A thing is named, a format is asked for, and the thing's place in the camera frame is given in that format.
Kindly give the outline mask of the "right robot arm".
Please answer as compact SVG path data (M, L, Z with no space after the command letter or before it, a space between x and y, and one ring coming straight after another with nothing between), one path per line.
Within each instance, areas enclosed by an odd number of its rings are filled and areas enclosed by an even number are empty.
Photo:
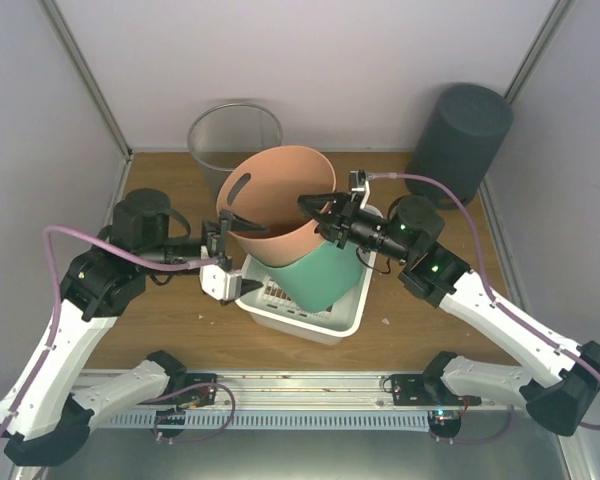
M398 278L409 293L469 324L518 363L507 367L443 351L422 373L427 400L494 400L525 410L554 434L573 435L600 391L600 345L552 332L494 293L479 272L438 242L444 221L426 198L402 196L387 217L364 210L363 200L358 192L336 192L301 195L297 203L325 240L399 263Z

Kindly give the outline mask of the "salmon pink plastic bin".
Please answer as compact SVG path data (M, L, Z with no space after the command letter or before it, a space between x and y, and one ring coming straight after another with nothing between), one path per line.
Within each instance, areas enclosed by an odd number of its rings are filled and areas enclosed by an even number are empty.
M282 267L311 253L322 243L316 222L305 216L301 195L335 191L336 173L320 152L305 146L280 146L252 155L222 185L216 210L228 210L266 232L235 232L240 246L261 263Z

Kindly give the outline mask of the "dark grey plastic bin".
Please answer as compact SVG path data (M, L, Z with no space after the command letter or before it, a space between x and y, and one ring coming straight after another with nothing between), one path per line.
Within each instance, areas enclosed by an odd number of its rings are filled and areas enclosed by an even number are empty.
M513 119L510 103L495 91L475 84L454 84L436 101L405 172L444 184L468 205Z

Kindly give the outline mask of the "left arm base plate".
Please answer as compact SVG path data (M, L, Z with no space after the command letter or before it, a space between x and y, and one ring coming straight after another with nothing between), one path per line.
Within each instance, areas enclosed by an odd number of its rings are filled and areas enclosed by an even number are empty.
M154 399L145 400L144 404L173 404L194 408L210 405L214 402L216 393L215 382L202 382L189 385L181 390L173 391L172 393L159 396Z

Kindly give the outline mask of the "green plastic bin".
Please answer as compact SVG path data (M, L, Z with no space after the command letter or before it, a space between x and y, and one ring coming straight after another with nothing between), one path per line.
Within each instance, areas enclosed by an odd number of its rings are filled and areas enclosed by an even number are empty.
M326 310L359 281L363 266L356 246L343 249L324 242L315 251L284 267L264 266L270 278L303 311Z

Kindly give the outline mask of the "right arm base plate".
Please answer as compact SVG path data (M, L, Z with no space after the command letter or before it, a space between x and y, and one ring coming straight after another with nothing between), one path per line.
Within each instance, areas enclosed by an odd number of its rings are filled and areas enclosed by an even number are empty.
M480 397L453 394L438 378L416 373L394 373L380 381L380 387L391 395L394 406L464 407L479 406Z

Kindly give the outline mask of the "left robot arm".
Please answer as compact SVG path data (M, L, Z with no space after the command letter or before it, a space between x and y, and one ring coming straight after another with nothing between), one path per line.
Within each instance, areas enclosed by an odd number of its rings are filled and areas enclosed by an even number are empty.
M186 367L156 351L137 367L81 391L74 383L104 335L148 282L167 284L195 275L202 291L229 304L259 288L232 266L228 236L255 232L258 225L222 210L204 222L199 238L171 236L183 217L168 195L150 188L128 193L112 220L65 274L54 274L54 306L47 327L22 374L0 401L0 439L19 467L55 467L75 455L103 423L142 404L171 404L181 410L213 397L216 382L187 382Z

